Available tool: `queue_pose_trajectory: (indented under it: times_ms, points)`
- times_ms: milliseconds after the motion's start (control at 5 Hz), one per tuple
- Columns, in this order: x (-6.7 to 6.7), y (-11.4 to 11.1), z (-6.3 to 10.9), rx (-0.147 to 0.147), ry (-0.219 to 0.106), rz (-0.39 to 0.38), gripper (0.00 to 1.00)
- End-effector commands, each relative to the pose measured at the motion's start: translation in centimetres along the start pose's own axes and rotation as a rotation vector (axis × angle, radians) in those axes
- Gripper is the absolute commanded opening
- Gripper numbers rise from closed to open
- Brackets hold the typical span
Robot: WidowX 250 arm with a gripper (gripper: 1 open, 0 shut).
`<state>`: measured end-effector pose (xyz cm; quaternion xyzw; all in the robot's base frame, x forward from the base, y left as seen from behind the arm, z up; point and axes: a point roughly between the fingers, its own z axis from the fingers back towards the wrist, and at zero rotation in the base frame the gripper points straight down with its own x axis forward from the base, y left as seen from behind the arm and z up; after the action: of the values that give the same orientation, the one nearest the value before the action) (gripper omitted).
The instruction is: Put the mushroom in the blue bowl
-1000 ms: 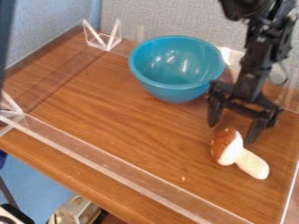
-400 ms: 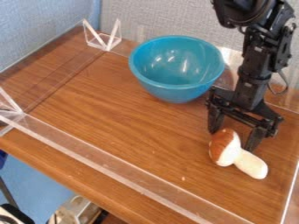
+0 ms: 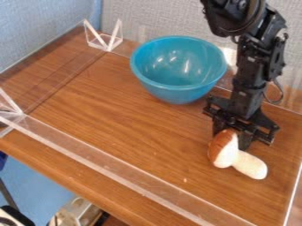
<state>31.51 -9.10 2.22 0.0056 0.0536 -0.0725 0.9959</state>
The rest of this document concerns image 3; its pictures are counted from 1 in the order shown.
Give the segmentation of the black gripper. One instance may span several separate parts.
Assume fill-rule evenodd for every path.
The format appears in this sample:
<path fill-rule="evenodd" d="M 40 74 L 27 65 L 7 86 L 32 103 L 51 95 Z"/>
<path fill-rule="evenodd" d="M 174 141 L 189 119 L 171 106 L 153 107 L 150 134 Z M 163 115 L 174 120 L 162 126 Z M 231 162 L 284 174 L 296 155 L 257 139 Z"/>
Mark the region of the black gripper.
<path fill-rule="evenodd" d="M 262 109 L 249 119 L 237 116 L 227 111 L 230 100 L 223 97 L 210 95 L 206 98 L 206 106 L 203 113 L 213 118 L 213 135 L 217 136 L 225 129 L 233 128 L 239 131 L 238 147 L 246 151 L 253 141 L 261 141 L 266 145 L 271 145 L 276 139 L 280 126 L 265 115 Z"/>

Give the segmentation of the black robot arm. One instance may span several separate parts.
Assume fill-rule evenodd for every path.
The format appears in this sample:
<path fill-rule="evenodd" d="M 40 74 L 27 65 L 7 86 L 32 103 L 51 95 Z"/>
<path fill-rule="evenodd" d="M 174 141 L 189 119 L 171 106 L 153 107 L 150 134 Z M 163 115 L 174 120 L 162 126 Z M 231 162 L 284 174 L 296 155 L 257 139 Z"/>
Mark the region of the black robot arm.
<path fill-rule="evenodd" d="M 213 34 L 237 44 L 237 75 L 229 98 L 209 96 L 205 113 L 213 118 L 213 133 L 239 131 L 238 146 L 247 150 L 255 140 L 274 142 L 280 126 L 261 109 L 267 84 L 277 81 L 286 66 L 284 53 L 288 27 L 266 0 L 199 0 Z"/>

